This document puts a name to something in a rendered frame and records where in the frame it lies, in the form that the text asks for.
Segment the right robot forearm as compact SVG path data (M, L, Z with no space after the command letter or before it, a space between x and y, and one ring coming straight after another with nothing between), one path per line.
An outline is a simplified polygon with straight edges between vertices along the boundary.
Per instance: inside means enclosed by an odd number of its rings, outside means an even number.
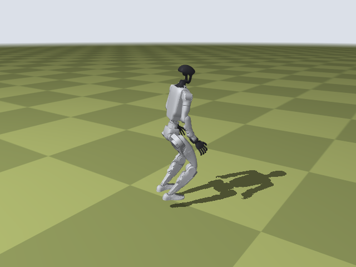
M189 139L192 139L193 142L197 139L193 130L192 130L192 125L191 125L191 118L189 116L187 116L185 118L185 125L184 125L184 129L186 131L186 135Z

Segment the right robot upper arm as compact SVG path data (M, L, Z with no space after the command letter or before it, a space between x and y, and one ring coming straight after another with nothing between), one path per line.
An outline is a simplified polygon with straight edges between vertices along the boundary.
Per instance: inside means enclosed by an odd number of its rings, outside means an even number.
M192 94L189 91L182 92L182 111L181 111L181 122L185 123L185 118L188 116L190 111L191 101L192 101Z

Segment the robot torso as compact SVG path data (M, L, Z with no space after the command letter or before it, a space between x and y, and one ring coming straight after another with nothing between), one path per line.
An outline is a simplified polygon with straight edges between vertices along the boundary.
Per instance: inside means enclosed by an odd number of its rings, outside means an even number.
M165 126L164 128L164 137L168 141L171 142L171 137L173 134L176 136L179 135L180 130L177 128L179 122L181 121L181 111L182 111L182 92L183 91L189 91L187 87L184 85L183 87L176 87L176 84L174 84L171 87L170 94L169 94L169 100L167 103L167 113L166 116L171 119L169 121L168 125ZM190 92L190 91L189 91Z

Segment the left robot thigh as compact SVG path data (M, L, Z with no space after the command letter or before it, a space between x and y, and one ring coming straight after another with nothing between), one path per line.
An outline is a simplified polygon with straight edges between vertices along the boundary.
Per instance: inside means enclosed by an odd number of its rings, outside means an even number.
M162 132L162 135L164 136L164 131ZM172 144L172 142L171 142ZM181 150L180 150L180 147L177 149L173 144L172 146L174 147L174 149L176 149L178 151L178 155L175 157L175 161L178 163L178 164L184 164L185 161L186 161L186 158L184 157L184 155L182 154Z

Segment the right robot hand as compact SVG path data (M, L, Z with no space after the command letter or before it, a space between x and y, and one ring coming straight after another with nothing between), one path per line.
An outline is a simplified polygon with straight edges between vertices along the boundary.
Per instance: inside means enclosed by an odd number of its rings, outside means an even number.
M197 138L197 137L196 137ZM202 142L202 141L198 141L198 138L193 142L193 140L192 139L190 139L190 141L193 143L193 144L195 144L195 146L196 146L196 148L199 150L199 152L200 152L200 154L202 155L202 154L204 154L204 151L205 151L205 153L206 153L206 151L207 151L207 144L205 143L205 142ZM205 146L205 145L206 146ZM203 151L204 150L204 151ZM201 152L202 151L202 152ZM201 156L200 155L200 156Z

